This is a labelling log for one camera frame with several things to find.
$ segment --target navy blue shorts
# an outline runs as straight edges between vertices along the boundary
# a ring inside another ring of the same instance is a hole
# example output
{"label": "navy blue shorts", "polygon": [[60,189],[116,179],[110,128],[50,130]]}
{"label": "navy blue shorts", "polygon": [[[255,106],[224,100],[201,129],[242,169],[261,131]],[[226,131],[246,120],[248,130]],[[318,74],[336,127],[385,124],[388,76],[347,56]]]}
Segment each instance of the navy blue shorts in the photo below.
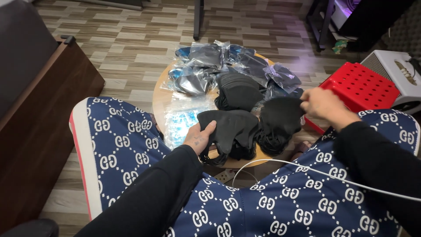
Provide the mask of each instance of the navy blue shorts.
{"label": "navy blue shorts", "polygon": [[[358,113],[403,149],[417,154],[419,125],[390,109]],[[95,218],[170,149],[150,115],[110,97],[90,97],[70,118],[89,214]],[[332,148],[330,128],[294,162],[352,180]],[[250,188],[235,189],[210,175],[192,191],[165,237],[397,236],[400,225],[370,191],[287,164]]]}

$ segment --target wood-patterned flooring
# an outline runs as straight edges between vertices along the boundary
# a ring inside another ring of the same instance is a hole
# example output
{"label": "wood-patterned flooring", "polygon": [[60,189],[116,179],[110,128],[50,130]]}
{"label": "wood-patterned flooring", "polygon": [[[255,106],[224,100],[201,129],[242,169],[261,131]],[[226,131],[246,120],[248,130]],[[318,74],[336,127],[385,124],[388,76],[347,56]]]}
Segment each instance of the wood-patterned flooring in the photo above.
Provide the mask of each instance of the wood-patterned flooring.
{"label": "wood-patterned flooring", "polygon": [[[200,42],[230,41],[289,67],[303,82],[302,88],[318,86],[356,53],[336,55],[315,51],[309,28],[302,20],[312,0],[205,0]],[[74,1],[39,0],[34,3],[47,28],[55,35],[74,35],[106,81],[103,96],[125,100],[152,111],[152,93],[161,72],[173,60],[179,44],[193,41],[192,0],[144,2],[142,12]],[[287,147],[310,140],[311,129],[299,132]],[[265,163],[247,171],[258,179],[279,164]],[[217,169],[206,168],[216,174]],[[247,174],[238,184],[254,182]],[[76,151],[71,153],[40,217],[60,225],[60,236],[73,236],[89,222]]]}

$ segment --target black sleeve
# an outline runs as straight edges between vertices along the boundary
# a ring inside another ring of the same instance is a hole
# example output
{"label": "black sleeve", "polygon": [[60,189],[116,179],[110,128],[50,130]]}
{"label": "black sleeve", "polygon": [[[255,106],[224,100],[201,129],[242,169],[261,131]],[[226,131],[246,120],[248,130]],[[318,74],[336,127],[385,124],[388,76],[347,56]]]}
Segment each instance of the black sleeve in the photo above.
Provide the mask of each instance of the black sleeve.
{"label": "black sleeve", "polygon": [[[336,158],[363,184],[421,198],[421,161],[364,122],[342,129],[335,139]],[[376,193],[411,236],[419,236],[421,202]]]}
{"label": "black sleeve", "polygon": [[175,148],[136,178],[121,197],[76,237],[161,237],[177,219],[203,167],[188,145]]}

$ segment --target power strip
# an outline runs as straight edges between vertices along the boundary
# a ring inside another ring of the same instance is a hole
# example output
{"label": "power strip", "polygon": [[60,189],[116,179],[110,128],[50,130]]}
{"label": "power strip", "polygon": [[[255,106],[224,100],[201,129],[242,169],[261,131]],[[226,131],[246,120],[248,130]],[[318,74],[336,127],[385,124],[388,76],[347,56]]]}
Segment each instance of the power strip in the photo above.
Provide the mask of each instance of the power strip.
{"label": "power strip", "polygon": [[215,179],[221,181],[222,183],[226,183],[233,179],[235,176],[235,172],[232,169],[225,169],[221,173],[214,176]]}

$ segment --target red stool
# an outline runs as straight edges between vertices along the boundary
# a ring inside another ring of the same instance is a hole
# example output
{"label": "red stool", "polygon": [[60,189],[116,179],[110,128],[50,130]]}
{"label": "red stool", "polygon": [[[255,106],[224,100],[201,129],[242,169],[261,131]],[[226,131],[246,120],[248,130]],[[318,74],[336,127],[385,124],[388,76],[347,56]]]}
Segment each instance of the red stool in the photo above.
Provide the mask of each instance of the red stool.
{"label": "red stool", "polygon": [[[347,62],[319,87],[331,90],[354,113],[390,108],[400,94],[395,84],[359,63]],[[325,131],[305,118],[318,133]]]}

